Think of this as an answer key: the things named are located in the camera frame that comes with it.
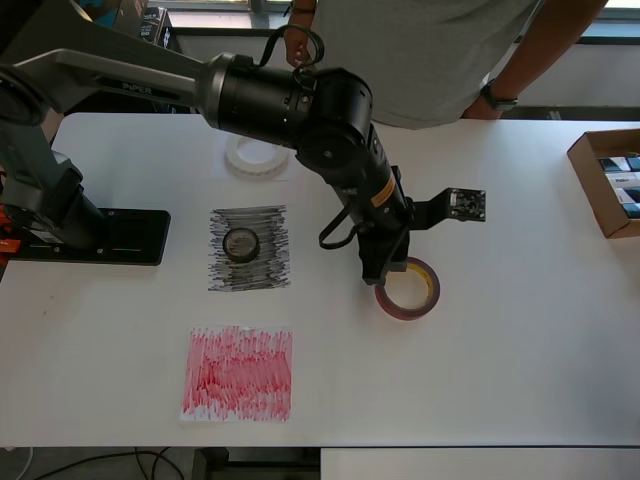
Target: orange label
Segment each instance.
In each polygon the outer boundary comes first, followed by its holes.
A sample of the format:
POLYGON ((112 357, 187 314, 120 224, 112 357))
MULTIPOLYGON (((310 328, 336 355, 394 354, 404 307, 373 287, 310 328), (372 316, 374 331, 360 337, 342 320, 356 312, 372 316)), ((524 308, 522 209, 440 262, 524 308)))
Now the orange label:
POLYGON ((389 200, 389 197, 391 196, 395 188, 396 188, 396 177, 393 175, 393 172, 392 172, 391 175, 389 175, 389 181, 384 186, 384 188, 380 190, 380 192, 378 192, 377 195, 371 198, 371 203, 373 203, 373 206, 378 208, 384 202, 389 200))

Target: red tape roll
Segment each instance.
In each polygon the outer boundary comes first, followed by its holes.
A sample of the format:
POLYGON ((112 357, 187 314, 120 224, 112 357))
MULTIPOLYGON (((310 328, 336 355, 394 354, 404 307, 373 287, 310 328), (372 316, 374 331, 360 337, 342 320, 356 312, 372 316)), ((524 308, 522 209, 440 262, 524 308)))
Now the red tape roll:
POLYGON ((418 273, 425 281, 428 293, 425 301, 417 308, 404 308, 400 305, 393 303, 393 301, 387 295, 387 291, 384 286, 376 285, 375 293, 378 304, 382 309, 393 318, 398 320, 416 320, 433 309, 438 299, 440 298, 440 280, 433 269, 417 258, 409 257, 407 259, 407 269, 413 270, 418 273))

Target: clear tape roll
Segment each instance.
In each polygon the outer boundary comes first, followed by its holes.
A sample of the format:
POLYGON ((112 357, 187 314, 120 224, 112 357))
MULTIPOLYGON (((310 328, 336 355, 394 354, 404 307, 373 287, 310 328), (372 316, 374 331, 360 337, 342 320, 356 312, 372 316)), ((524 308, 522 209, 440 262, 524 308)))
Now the clear tape roll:
POLYGON ((268 177, 284 171, 289 163, 289 150, 277 147, 272 158, 266 162, 252 163, 240 156, 238 147, 242 142, 252 141, 247 137, 231 135, 225 147, 227 166, 234 172, 252 178, 268 177))

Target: paper sheet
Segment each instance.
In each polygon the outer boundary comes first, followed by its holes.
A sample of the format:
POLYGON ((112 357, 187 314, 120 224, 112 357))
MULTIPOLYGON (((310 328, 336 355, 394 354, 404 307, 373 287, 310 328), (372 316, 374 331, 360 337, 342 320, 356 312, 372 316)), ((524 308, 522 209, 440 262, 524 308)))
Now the paper sheet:
POLYGON ((286 212, 284 205, 211 212, 209 291, 238 292, 291 284, 286 212), (260 253, 249 263, 232 262, 222 248, 227 232, 239 227, 253 230, 260 241, 260 253))
POLYGON ((288 328, 194 327, 180 420, 288 420, 292 353, 288 328))

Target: white table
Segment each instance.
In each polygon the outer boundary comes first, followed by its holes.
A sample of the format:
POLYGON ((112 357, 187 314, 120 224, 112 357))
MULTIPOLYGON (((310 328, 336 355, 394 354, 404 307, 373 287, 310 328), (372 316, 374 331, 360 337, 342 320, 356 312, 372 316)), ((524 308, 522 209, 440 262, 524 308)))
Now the white table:
POLYGON ((442 296, 400 324, 360 280, 355 243, 317 235, 340 204, 312 172, 209 177, 196 116, 74 115, 54 147, 98 206, 172 215, 157 268, 11 262, 0 284, 0 445, 640 443, 640 239, 606 240, 565 156, 589 129, 461 121, 381 127, 403 186, 486 189, 486 224, 412 234, 442 296), (289 205, 292 286, 207 291, 209 211, 289 205), (192 325, 290 325, 287 423, 178 421, 192 325))

